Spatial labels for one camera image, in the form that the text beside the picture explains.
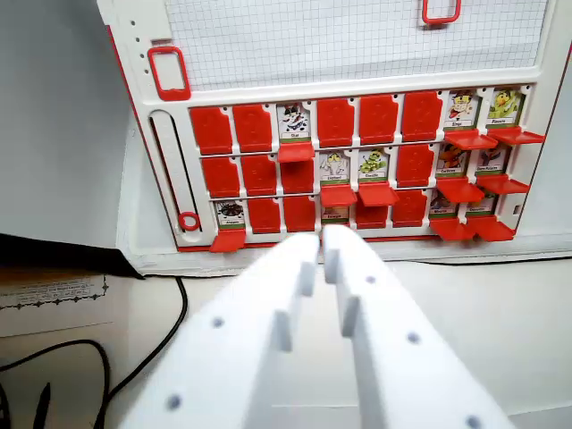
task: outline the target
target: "white surface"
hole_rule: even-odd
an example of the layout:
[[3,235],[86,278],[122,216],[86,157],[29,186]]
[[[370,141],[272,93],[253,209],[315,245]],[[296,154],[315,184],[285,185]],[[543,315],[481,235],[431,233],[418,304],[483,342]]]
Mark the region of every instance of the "white surface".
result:
[[[472,375],[507,414],[518,415],[512,418],[517,427],[568,429],[569,421],[559,416],[572,404],[570,261],[460,267],[398,262],[389,267]],[[230,280],[185,280],[190,312]],[[59,341],[92,338],[108,350],[112,384],[118,383],[163,338],[181,308],[171,279],[127,281],[123,289],[128,295],[124,311],[113,324],[1,339],[0,365]],[[272,395],[280,429],[358,428],[351,343],[340,336],[336,307],[334,287],[323,282],[302,301],[295,351],[282,355],[282,379]],[[96,353],[69,349],[40,360],[33,368],[0,374],[14,398],[15,427],[31,426],[46,374],[54,381],[54,403],[64,402],[57,416],[49,417],[65,422],[55,427],[91,427],[101,392]],[[110,428],[143,384],[138,379],[116,398]],[[535,412],[551,408],[559,409]]]
[[0,288],[0,337],[113,322],[122,292],[103,275]]
[[93,2],[0,13],[0,232],[114,248],[129,101]]
[[351,229],[325,227],[324,273],[336,288],[341,334],[353,346],[363,429],[514,427]]
[[[546,3],[465,1],[428,29],[418,0],[166,1],[200,91],[532,66]],[[429,16],[451,16],[450,4],[431,0]]]

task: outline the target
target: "cartoon character picture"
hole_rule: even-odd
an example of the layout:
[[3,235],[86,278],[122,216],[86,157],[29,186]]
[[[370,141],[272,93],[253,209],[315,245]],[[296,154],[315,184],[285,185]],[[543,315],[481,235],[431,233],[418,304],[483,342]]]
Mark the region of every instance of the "cartoon character picture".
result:
[[463,155],[461,149],[451,144],[445,145],[445,148],[439,154],[439,160],[442,162],[441,168],[455,168],[461,164]]
[[326,183],[349,181],[349,159],[342,151],[320,154],[320,181]]
[[501,173],[507,158],[507,147],[498,145],[492,149],[483,149],[479,153],[476,174]]
[[244,209],[241,205],[235,202],[222,203],[219,207],[218,213],[227,217],[234,217],[242,215]]
[[310,140],[310,112],[301,103],[278,105],[277,114],[281,141]]
[[451,203],[439,190],[434,189],[429,206],[429,217],[453,217],[458,204]]
[[431,210],[440,210],[452,206],[452,203],[441,192],[437,191],[436,194],[431,200]]
[[216,217],[221,228],[244,226],[244,208],[239,201],[216,203]]
[[489,112],[490,119],[506,118],[518,110],[519,102],[517,92],[513,89],[495,91]]
[[443,144],[439,151],[439,158],[437,160],[437,170],[435,171],[436,177],[455,177],[460,176],[465,172],[467,164],[467,152],[451,145],[450,143]]
[[481,151],[481,154],[479,156],[479,164],[486,166],[488,165],[491,161],[494,161],[495,159],[500,158],[502,155],[502,149],[498,148],[498,147],[494,147],[492,149],[484,149]]
[[359,166],[359,171],[361,172],[374,172],[379,170],[385,166],[387,166],[387,162],[385,161],[385,156],[382,152],[378,149],[374,149],[369,154],[369,157],[366,159],[363,156],[364,162]]
[[462,91],[453,95],[453,105],[449,109],[449,119],[460,119],[461,114],[469,114],[473,110],[471,91]]
[[473,90],[451,91],[447,102],[445,130],[470,130],[476,126],[481,98]]

